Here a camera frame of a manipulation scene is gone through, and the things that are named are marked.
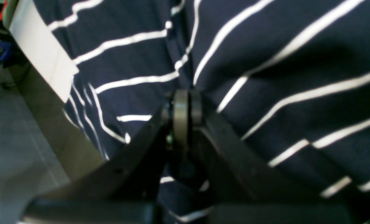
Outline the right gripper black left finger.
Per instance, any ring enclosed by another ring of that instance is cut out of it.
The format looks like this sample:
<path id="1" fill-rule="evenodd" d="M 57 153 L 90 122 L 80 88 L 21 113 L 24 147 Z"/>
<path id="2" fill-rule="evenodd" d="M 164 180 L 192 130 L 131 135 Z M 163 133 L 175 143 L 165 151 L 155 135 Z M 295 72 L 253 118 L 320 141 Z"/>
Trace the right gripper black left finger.
<path id="1" fill-rule="evenodd" d="M 166 164 L 186 156 L 189 92 L 177 90 L 137 136 L 85 177 L 35 197 L 22 224 L 165 224 L 156 202 Z"/>

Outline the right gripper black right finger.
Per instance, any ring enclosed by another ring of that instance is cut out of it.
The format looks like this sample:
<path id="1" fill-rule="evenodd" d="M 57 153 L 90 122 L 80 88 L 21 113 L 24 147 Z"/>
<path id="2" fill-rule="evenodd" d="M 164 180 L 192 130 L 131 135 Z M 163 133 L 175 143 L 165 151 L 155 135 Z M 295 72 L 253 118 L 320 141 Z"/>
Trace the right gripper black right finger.
<path id="1" fill-rule="evenodd" d="M 273 169 L 196 90 L 188 92 L 188 158 L 210 181 L 208 224 L 370 224 L 370 198 L 353 186 L 324 199 Z"/>

